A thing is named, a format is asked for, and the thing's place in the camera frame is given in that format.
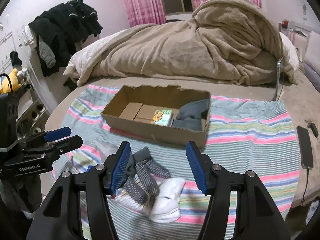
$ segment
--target silver screw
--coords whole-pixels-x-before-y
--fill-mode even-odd
[[[247,171],[247,174],[248,174],[249,177],[256,176],[256,173],[254,171]]]
[[[69,172],[69,171],[64,171],[64,172],[62,173],[62,177],[64,177],[64,178],[69,177],[69,175],[70,175],[70,172]]]
[[[104,165],[103,164],[97,164],[96,165],[96,170],[101,171],[104,169]]]
[[[220,171],[221,170],[221,166],[219,164],[214,164],[212,166],[212,168],[215,170],[215,171]]]

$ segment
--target striped blanket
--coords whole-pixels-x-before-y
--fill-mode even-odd
[[[123,240],[197,239],[209,202],[197,189],[183,147],[132,138],[110,132],[100,112],[118,88],[90,85],[76,98],[62,126],[83,138],[83,146],[62,155],[53,164],[52,182],[65,170],[84,172],[88,165],[100,163],[96,140],[117,146],[123,140],[136,152],[147,146],[153,158],[168,168],[172,177],[187,180],[180,198],[181,217],[174,223],[157,224],[113,200],[108,200],[112,218]],[[270,192],[282,216],[287,215],[299,177],[300,152],[293,124],[284,102],[265,102],[211,96],[210,128],[203,152],[228,171],[254,170]],[[82,201],[84,237],[91,239],[85,200]],[[236,215],[236,192],[231,194],[226,239],[232,237]]]

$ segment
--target black phone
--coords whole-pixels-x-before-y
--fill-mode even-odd
[[[313,155],[309,131],[306,128],[297,126],[297,133],[299,139],[302,168],[308,168],[311,170],[313,168]]]

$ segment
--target beige bed sheet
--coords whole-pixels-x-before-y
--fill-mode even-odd
[[[296,80],[298,82],[297,86],[293,84],[284,86],[280,96],[280,100],[285,101],[286,108],[292,118],[295,127],[297,125],[306,127],[306,123],[304,122],[304,120],[312,119],[315,121],[317,127],[320,128],[320,94],[315,90],[310,81],[302,73],[297,73]],[[180,85],[183,88],[207,90],[213,95],[222,95],[231,98],[249,98],[265,101],[271,101],[275,93],[274,88],[267,86],[247,87],[144,77],[103,78],[100,80],[92,80],[88,84],[106,87],[121,87],[123,85]],[[45,125],[46,131],[60,128],[67,109],[69,108],[73,100],[78,97],[82,93],[82,91],[84,91],[88,84],[74,90],[58,105]],[[306,201],[311,201],[316,196],[320,195],[320,180],[318,179],[320,176],[320,143],[312,133],[310,134],[310,138],[313,148],[314,168],[310,171],[309,184],[305,196]],[[305,183],[306,171],[300,169],[298,188],[292,203],[292,207],[296,207],[301,204],[302,195],[305,189]]]

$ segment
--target stuffed animal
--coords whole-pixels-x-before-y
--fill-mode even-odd
[[[17,78],[18,70],[14,68],[11,73],[8,75],[11,81],[13,91],[17,90],[21,84],[18,82]],[[11,92],[11,88],[9,85],[9,81],[7,78],[3,79],[2,81],[2,89],[0,90],[0,94]]]

